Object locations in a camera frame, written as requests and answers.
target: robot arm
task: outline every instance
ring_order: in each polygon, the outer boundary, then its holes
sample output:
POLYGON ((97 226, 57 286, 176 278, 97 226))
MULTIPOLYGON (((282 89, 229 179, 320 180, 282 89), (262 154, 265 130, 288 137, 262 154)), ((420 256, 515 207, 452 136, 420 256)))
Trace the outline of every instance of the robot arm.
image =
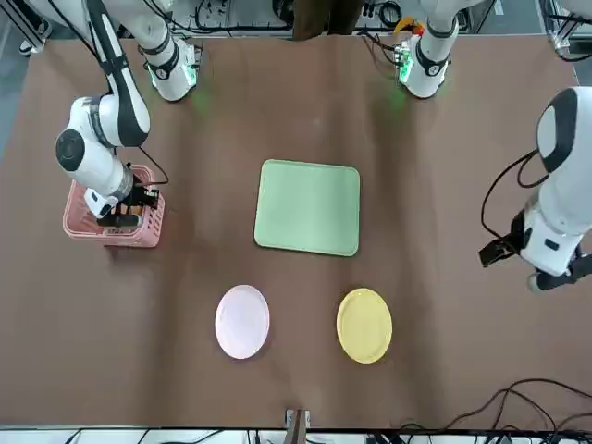
POLYGON ((456 15, 461 9, 483 0, 420 0, 427 13, 423 35, 409 42, 410 56, 400 71, 400 81, 411 94, 425 99, 433 96, 444 81, 450 50, 459 34, 456 15))
MULTIPOLYGON (((87 42, 92 44, 83 1, 52 0, 53 5, 48 0, 31 2, 48 18, 66 25, 54 6, 58 8, 87 42)), ((160 95, 169 102, 185 97, 197 81, 196 65, 200 54, 196 53, 195 47, 174 37, 165 20, 142 0, 104 0, 104 5, 110 17, 124 25, 138 42, 148 63, 153 84, 160 95)))
POLYGON ((536 144, 548 178, 512 222, 511 233, 481 253, 484 266, 520 254, 537 272, 532 290, 550 290, 592 273, 592 256, 580 242, 592 228, 589 165, 592 88, 569 88, 550 103, 536 128, 536 144))
POLYGON ((140 146, 148 137, 150 117, 103 3, 92 0, 87 7, 91 40, 111 91, 74 102, 55 154, 66 173, 88 189, 86 203, 101 219, 120 202, 154 203, 146 189, 134 187, 138 180, 109 149, 140 146))

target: green led light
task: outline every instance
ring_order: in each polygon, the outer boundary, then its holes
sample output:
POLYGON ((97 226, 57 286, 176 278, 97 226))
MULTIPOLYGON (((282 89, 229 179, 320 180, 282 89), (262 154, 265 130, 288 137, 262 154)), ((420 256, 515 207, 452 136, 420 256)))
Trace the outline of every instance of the green led light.
POLYGON ((190 86, 193 86, 195 83, 197 83, 197 71, 195 68, 184 65, 183 72, 185 73, 185 78, 187 79, 187 82, 190 84, 190 86))
POLYGON ((411 74, 411 68, 413 67, 413 59, 408 58, 403 66, 399 69, 399 81, 401 83, 407 83, 409 75, 411 74))
POLYGON ((156 77, 154 76, 154 73, 150 69, 150 65, 148 65, 148 72, 150 73, 150 78, 152 79, 152 86, 154 86, 156 88, 156 77))

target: pink plate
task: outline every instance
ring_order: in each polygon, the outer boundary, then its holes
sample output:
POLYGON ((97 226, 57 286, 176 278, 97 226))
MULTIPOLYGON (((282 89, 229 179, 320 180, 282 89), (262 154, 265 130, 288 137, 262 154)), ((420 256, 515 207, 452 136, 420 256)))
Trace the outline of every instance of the pink plate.
POLYGON ((256 354, 269 332, 269 307, 250 285, 228 290, 216 310, 216 337, 222 350, 236 359, 256 354))

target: green tray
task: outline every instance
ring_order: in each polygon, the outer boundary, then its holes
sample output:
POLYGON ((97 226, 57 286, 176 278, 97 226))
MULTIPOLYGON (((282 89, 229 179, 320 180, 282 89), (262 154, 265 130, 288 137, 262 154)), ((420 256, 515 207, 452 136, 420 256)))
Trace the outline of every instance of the green tray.
POLYGON ((267 160, 261 168, 255 242, 262 247, 353 256, 360 231, 355 168, 267 160))

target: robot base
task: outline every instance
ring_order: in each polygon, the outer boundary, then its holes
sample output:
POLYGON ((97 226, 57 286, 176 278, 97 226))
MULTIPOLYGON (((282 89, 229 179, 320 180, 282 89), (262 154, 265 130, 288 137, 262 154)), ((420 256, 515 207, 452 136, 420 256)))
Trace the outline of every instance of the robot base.
POLYGON ((177 102, 197 83, 201 49, 195 48, 192 44, 185 43, 181 39, 176 41, 179 46, 179 62, 170 71, 167 79, 160 79, 158 72, 153 72, 148 67, 152 77, 152 84, 158 90, 163 99, 168 102, 177 102))
POLYGON ((417 61, 415 46, 418 44, 419 39, 418 35, 414 35, 410 40, 410 59, 407 66, 402 68, 406 69, 405 74, 401 74, 399 79, 415 97, 427 99, 436 94, 439 86, 444 82, 450 62, 447 62, 436 76, 428 76, 426 70, 417 61))

